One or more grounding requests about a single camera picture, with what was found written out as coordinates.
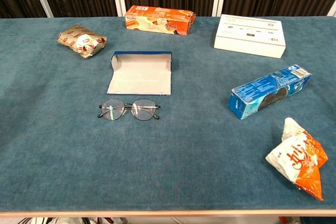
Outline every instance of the teal felt cloth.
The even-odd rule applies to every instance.
[[[188,36],[127,30],[122,18],[0,20],[0,211],[336,209],[336,18],[282,21],[281,59],[214,49],[219,18],[198,17]],[[56,43],[79,24],[106,35],[84,60]],[[107,95],[114,51],[171,51],[172,95]],[[292,64],[305,88],[239,120],[232,88]],[[97,118],[109,98],[149,98],[160,120],[128,111]],[[324,201],[297,189],[265,160],[286,117],[329,156]]]

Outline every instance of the blue eyeglass case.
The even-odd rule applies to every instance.
[[[170,51],[115,51],[107,94],[171,95]]]

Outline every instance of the wooden table edge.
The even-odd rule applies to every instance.
[[[170,211],[17,211],[0,217],[239,217],[239,216],[336,216],[336,209],[170,210]]]

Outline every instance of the glasses frame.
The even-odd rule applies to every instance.
[[[120,102],[122,102],[122,103],[124,104],[123,109],[122,109],[122,111],[121,111],[121,114],[120,114],[120,116],[119,116],[117,119],[114,119],[114,120],[112,120],[112,119],[107,119],[107,118],[105,118],[105,116],[104,116],[104,114],[107,113],[109,110],[103,111],[103,109],[108,109],[108,108],[103,108],[102,106],[103,106],[104,103],[106,103],[106,102],[109,101],[109,100],[117,100],[117,101],[120,101]],[[147,112],[149,112],[149,113],[152,115],[149,119],[141,120],[141,119],[139,119],[138,117],[136,117],[136,116],[133,114],[132,108],[133,108],[134,104],[135,104],[137,101],[139,101],[139,100],[149,100],[149,101],[152,101],[152,102],[155,104],[155,110],[154,110],[154,112],[151,112],[151,111],[146,110],[146,109],[142,109],[141,107],[138,108],[138,109],[140,109],[140,110],[146,110]],[[124,102],[123,102],[122,100],[120,100],[120,99],[112,98],[112,99],[108,99],[108,100],[104,101],[103,104],[100,104],[100,105],[99,105],[99,108],[101,109],[101,114],[97,115],[98,118],[101,118],[101,117],[104,116],[104,118],[105,118],[106,120],[115,121],[115,120],[118,120],[121,116],[123,116],[126,110],[130,110],[131,113],[132,113],[132,115],[133,115],[136,119],[138,119],[139,121],[148,121],[148,120],[150,120],[150,119],[152,119],[152,118],[157,119],[157,120],[160,119],[160,117],[159,117],[158,115],[155,115],[155,111],[156,111],[157,109],[161,108],[161,106],[156,105],[156,103],[155,103],[153,100],[151,100],[151,99],[137,99],[137,100],[135,100],[133,103],[124,103]]]

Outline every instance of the white cardboard box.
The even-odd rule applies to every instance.
[[[171,52],[116,51],[107,94],[171,94]]]
[[[281,21],[222,14],[214,47],[281,58],[286,43]]]

